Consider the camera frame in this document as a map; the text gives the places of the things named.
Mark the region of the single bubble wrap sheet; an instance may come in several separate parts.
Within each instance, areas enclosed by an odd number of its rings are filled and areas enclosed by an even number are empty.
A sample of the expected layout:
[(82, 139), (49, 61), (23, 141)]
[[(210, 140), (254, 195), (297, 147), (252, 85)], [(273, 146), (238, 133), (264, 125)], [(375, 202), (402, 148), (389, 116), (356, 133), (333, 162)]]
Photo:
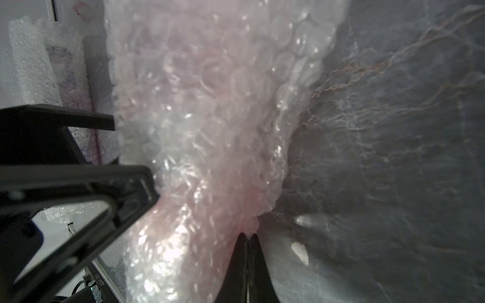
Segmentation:
[(29, 16), (8, 24), (21, 100), (24, 104), (61, 106), (62, 101), (44, 38)]

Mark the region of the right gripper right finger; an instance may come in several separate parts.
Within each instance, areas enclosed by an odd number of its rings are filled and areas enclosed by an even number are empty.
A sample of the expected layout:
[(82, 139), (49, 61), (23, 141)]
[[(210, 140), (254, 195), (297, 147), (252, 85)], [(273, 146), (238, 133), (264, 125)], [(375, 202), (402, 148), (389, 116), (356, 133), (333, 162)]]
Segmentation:
[(248, 241), (248, 302), (280, 303), (275, 292), (259, 237), (254, 234)]

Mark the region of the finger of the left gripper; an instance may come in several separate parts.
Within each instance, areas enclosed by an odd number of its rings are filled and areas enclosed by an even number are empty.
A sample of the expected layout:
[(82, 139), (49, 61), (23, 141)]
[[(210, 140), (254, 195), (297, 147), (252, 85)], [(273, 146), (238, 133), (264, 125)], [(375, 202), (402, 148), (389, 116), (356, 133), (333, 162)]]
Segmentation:
[(2, 109), (1, 165), (87, 164), (70, 127), (113, 131), (114, 118), (44, 104)]
[[(159, 198), (151, 171), (136, 165), (1, 168), (1, 301), (49, 302)], [(33, 223), (56, 206), (102, 202), (106, 209), (31, 270), (44, 237)]]

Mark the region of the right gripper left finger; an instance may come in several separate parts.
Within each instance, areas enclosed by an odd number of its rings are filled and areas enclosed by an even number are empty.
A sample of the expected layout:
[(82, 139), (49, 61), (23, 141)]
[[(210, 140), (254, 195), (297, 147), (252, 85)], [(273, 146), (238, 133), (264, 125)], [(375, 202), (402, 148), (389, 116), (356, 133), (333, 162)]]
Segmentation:
[(241, 233), (236, 241), (226, 276), (214, 303), (247, 302), (248, 239)]

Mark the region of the bubble wrap sheet stack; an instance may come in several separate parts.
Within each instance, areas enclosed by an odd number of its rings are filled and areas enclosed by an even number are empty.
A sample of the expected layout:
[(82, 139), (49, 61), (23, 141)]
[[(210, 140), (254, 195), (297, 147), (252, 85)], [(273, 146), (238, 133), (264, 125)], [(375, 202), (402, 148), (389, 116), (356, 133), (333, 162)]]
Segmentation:
[(214, 302), (274, 209), (348, 1), (105, 1), (122, 164), (160, 197), (126, 236), (128, 302)]

